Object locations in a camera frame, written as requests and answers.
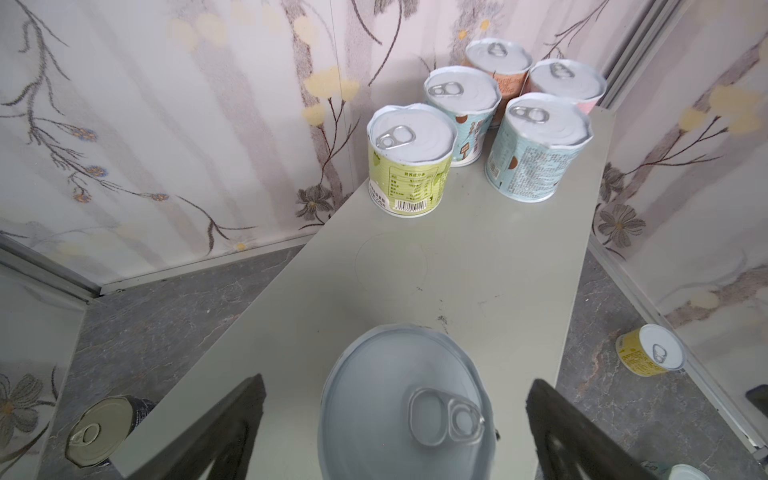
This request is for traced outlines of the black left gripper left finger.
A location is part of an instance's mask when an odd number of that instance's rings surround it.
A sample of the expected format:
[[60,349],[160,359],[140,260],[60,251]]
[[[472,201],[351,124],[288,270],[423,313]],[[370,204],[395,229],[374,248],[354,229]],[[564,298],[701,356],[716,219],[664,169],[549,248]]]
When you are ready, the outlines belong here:
[[263,377],[243,380],[132,479],[244,479],[267,397]]

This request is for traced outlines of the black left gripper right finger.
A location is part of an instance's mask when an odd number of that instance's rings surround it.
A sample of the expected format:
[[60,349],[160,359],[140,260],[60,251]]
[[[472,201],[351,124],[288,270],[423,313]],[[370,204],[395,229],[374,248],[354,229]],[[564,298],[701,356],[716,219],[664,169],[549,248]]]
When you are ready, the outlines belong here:
[[653,477],[546,381],[533,381],[526,412],[545,479]]

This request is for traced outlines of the yellow labelled can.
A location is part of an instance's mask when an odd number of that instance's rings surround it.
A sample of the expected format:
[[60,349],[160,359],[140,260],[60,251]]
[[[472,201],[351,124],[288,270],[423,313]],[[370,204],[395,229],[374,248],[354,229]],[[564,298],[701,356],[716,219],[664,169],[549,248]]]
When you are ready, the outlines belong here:
[[686,351],[668,329],[647,324],[620,335],[615,343],[621,363],[640,377],[651,377],[682,370]]

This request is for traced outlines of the pink labelled white-lid can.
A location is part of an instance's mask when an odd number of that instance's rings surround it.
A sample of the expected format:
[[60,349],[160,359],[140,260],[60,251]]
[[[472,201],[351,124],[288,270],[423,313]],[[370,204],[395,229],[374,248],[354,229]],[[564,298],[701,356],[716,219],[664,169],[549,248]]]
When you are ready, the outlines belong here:
[[496,444],[478,371],[444,333],[376,327],[325,382],[317,440],[325,479],[487,479]]

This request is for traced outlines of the light blue can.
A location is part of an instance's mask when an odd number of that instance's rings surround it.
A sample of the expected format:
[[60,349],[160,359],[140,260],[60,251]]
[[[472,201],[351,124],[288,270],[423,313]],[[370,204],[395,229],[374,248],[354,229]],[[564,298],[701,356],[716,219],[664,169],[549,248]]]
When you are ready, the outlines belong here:
[[508,198],[545,201],[592,138],[590,118],[574,104],[550,94],[524,94],[506,106],[486,177]]

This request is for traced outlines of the green labelled can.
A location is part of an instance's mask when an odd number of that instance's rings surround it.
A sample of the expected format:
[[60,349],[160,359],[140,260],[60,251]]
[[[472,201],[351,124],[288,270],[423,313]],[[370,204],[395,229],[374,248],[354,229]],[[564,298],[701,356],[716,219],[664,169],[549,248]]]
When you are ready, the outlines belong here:
[[435,210],[457,142],[457,129],[449,117],[423,103],[388,105],[374,113],[367,135],[372,201],[400,218]]

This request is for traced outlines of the teal labelled white-lid can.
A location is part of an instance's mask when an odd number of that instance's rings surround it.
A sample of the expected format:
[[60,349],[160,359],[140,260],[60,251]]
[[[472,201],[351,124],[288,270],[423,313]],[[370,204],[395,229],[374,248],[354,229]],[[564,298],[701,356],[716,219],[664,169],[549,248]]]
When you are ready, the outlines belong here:
[[487,73],[466,66],[448,66],[430,73],[424,82],[427,103],[445,113],[457,129],[453,167],[474,163],[502,100],[497,82]]

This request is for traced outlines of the pink fruit labelled can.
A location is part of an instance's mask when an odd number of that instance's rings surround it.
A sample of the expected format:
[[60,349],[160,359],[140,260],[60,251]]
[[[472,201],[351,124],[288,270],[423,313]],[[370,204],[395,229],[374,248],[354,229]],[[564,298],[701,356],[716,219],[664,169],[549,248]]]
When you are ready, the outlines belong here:
[[593,67],[571,59],[546,59],[529,70],[522,94],[554,95],[589,114],[606,91],[605,78]]

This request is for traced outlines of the orange labelled can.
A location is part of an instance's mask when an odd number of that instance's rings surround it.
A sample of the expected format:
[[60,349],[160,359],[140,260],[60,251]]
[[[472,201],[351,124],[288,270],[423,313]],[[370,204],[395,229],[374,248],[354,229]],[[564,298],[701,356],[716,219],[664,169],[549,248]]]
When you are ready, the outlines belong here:
[[465,48],[465,64],[489,74],[498,84],[501,102],[491,126],[501,124],[507,103],[518,97],[530,68],[531,55],[518,43],[499,38],[471,41]]

